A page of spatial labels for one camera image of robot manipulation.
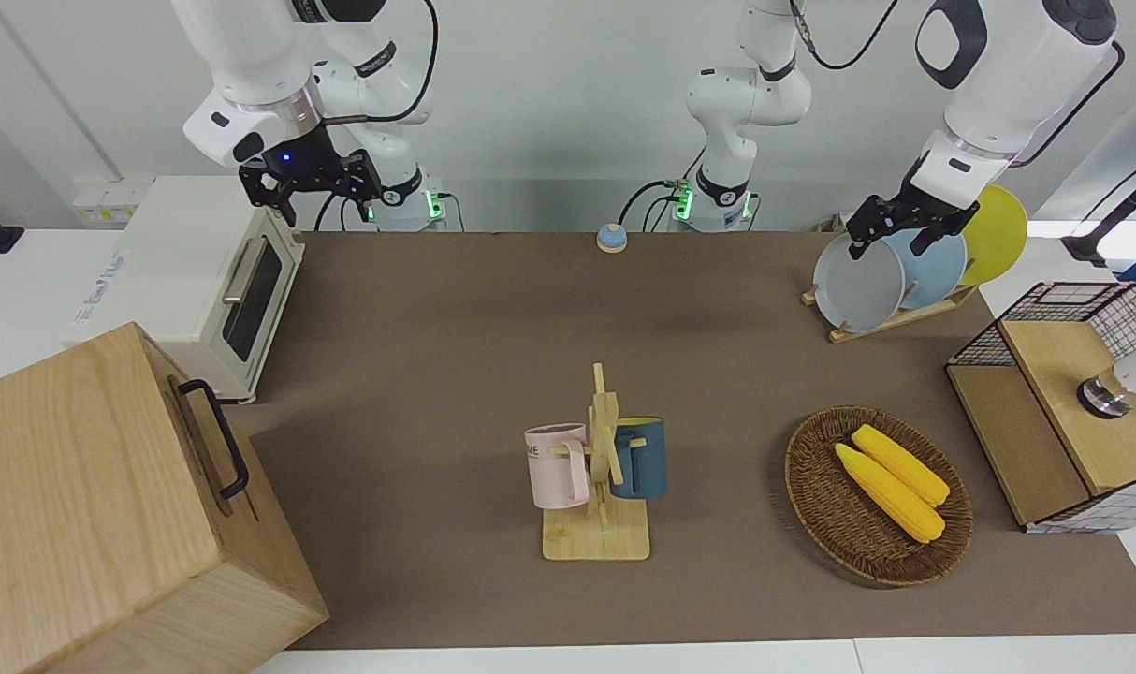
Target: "yellow plate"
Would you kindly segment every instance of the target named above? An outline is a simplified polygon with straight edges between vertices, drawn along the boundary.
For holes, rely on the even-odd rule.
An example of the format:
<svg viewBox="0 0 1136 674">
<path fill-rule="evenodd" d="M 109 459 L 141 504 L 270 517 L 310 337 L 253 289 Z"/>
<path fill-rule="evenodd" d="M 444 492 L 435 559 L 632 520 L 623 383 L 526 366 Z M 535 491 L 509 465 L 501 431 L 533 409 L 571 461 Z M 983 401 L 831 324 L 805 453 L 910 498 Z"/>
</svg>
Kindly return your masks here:
<svg viewBox="0 0 1136 674">
<path fill-rule="evenodd" d="M 979 210 L 963 227 L 969 267 L 960 283 L 979 285 L 1009 272 L 1025 251 L 1028 236 L 1029 218 L 1021 201 L 999 184 L 984 188 Z"/>
</svg>

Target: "mug handle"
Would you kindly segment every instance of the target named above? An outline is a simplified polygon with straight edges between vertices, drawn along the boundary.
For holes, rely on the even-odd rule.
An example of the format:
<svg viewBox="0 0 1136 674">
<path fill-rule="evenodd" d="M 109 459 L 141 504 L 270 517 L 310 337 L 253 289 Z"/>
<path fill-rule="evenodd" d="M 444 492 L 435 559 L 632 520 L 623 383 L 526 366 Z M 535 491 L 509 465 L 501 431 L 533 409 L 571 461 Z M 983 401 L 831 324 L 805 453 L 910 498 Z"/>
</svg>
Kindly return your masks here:
<svg viewBox="0 0 1136 674">
<path fill-rule="evenodd" d="M 568 460 L 571 465 L 571 498 L 588 498 L 588 468 L 585 466 L 585 444 L 575 438 L 563 441 L 568 444 Z"/>
<path fill-rule="evenodd" d="M 635 469 L 635 450 L 638 448 L 646 447 L 646 440 L 644 438 L 636 436 L 634 434 L 629 435 L 618 435 L 616 439 L 620 440 L 619 449 L 624 449 L 625 452 L 630 457 L 630 493 L 640 493 L 640 472 Z"/>
</svg>

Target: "oven door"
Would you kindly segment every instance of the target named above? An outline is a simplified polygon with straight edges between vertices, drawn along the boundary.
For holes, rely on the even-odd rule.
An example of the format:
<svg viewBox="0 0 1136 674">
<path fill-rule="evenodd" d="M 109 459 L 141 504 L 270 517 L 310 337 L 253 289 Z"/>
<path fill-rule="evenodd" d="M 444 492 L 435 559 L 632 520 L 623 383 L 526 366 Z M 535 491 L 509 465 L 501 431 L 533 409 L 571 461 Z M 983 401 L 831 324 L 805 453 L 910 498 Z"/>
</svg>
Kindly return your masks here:
<svg viewBox="0 0 1136 674">
<path fill-rule="evenodd" d="M 254 393 L 298 268 L 278 227 L 267 216 L 258 220 L 220 298 L 220 330 L 212 346 L 223 368 L 242 384 L 239 391 L 222 391 L 225 398 L 250 398 Z"/>
</svg>

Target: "corn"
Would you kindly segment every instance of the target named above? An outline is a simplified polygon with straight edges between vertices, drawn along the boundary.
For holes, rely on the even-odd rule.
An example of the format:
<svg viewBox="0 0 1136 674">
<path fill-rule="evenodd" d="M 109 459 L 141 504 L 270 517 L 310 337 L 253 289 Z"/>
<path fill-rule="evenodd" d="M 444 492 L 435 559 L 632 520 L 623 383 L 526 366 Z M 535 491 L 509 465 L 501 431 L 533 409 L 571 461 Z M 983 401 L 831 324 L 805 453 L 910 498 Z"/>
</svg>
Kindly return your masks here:
<svg viewBox="0 0 1136 674">
<path fill-rule="evenodd" d="M 942 536 L 946 527 L 943 517 L 935 513 L 935 508 L 924 502 L 909 486 L 884 469 L 884 466 L 876 464 L 870 456 L 858 452 L 846 444 L 834 444 L 834 451 L 838 452 L 842 460 L 842 468 L 862 486 L 863 491 L 876 501 L 886 515 L 893 518 L 905 530 L 916 542 L 928 543 Z"/>
<path fill-rule="evenodd" d="M 946 482 L 888 435 L 863 423 L 859 431 L 851 434 L 851 440 L 855 441 L 864 455 L 876 459 L 876 464 L 883 465 L 932 507 L 946 502 L 946 497 L 950 496 Z"/>
</svg>

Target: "white wall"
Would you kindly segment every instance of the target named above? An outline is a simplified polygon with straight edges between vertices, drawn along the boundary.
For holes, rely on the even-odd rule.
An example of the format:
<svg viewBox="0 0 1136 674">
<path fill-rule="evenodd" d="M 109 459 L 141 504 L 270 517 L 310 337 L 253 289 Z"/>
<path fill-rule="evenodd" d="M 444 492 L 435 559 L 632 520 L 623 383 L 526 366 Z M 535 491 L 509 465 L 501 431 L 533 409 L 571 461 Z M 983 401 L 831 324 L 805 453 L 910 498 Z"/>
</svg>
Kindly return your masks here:
<svg viewBox="0 0 1136 674">
<path fill-rule="evenodd" d="M 1093 209 L 1100 200 L 1136 170 L 1136 103 L 1110 132 L 1102 138 L 1088 157 L 1063 181 L 1059 191 L 1038 210 L 1038 218 L 1074 219 Z M 1136 174 L 1112 197 L 1103 201 L 1093 218 L 1100 219 L 1116 208 L 1121 199 L 1136 189 Z M 1136 219 L 1136 210 L 1131 219 Z"/>
<path fill-rule="evenodd" d="M 1114 3 L 1129 52 L 1124 72 L 1038 163 L 1001 180 L 1030 210 L 1136 106 L 1136 0 Z M 684 108 L 693 73 L 749 65 L 735 43 L 742 0 L 436 5 L 436 110 L 412 135 L 424 165 L 465 197 L 476 230 L 594 230 L 633 188 L 678 175 L 701 147 L 703 134 Z M 885 5 L 810 1 L 821 55 L 850 56 Z M 947 98 L 913 56 L 927 8 L 925 0 L 903 1 L 849 72 L 822 72 L 800 56 L 815 89 L 809 116 L 794 127 L 747 132 L 761 148 L 752 175 L 765 194 L 759 226 L 805 226 L 853 209 L 868 193 L 893 194 Z M 93 161 L 118 175 L 220 172 L 179 132 L 209 78 L 167 0 L 0 0 L 0 18 L 70 110 L 60 126 L 0 124 L 17 145 L 77 134 L 87 141 L 81 155 L 97 150 Z M 421 67 L 429 34 L 421 1 L 392 0 L 379 22 Z M 0 101 L 16 107 L 26 93 L 5 85 L 11 67 L 0 64 Z M 30 158 L 28 148 L 18 149 Z M 75 177 L 66 169 L 48 181 L 64 194 Z"/>
<path fill-rule="evenodd" d="M 72 226 L 76 220 L 68 206 L 0 130 L 0 222 L 5 225 Z"/>
</svg>

